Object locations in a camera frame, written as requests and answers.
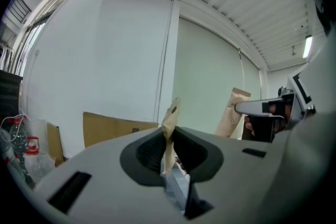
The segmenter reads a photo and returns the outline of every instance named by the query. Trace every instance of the black rectangle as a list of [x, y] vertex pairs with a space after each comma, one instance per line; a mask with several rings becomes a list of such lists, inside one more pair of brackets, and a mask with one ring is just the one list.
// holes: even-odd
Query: black rectangle
[[262, 103], [262, 110], [263, 110], [263, 113], [269, 113], [269, 104], [268, 102], [267, 103]]
[[89, 174], [76, 172], [48, 202], [66, 214], [90, 178]]

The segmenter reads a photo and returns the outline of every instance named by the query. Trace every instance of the white panel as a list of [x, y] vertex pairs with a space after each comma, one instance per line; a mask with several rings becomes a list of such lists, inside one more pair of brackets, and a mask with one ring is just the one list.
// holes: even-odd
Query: white panel
[[238, 51], [210, 31], [180, 19], [173, 97], [179, 126], [214, 133], [233, 87], [243, 87]]
[[279, 88], [281, 88], [282, 86], [287, 86], [288, 76], [292, 74], [294, 71], [298, 70], [300, 67], [302, 67], [302, 65], [269, 72], [268, 73], [269, 98], [278, 97]]
[[156, 119], [170, 15], [168, 0], [67, 0], [49, 19], [31, 53], [40, 51], [29, 60], [24, 92], [32, 119], [60, 127], [65, 156], [84, 149], [84, 111]]
[[251, 101], [260, 100], [261, 88], [259, 69], [256, 68], [244, 55], [242, 55], [241, 58], [244, 66], [245, 90], [251, 93]]

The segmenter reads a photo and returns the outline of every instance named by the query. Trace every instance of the cardboard sheet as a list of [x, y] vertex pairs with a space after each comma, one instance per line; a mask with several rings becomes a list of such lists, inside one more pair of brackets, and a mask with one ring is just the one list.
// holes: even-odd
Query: cardboard sheet
[[139, 122], [106, 117], [89, 112], [83, 113], [83, 135], [85, 147], [144, 131], [158, 126], [155, 122]]
[[49, 154], [55, 160], [55, 166], [59, 166], [64, 162], [59, 127], [51, 123], [47, 123], [47, 139], [49, 146]]

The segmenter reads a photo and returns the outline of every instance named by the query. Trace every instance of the black slot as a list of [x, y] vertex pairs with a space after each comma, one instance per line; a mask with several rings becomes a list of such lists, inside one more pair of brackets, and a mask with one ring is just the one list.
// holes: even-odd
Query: black slot
[[161, 129], [127, 145], [120, 155], [124, 172], [142, 186], [164, 186], [160, 176], [166, 140]]
[[90, 178], [89, 174], [76, 172], [48, 202], [66, 214]]
[[259, 150], [255, 150], [253, 148], [245, 148], [242, 150], [242, 152], [246, 153], [246, 154], [250, 154], [259, 158], [264, 158], [266, 155], [265, 151], [259, 151]]

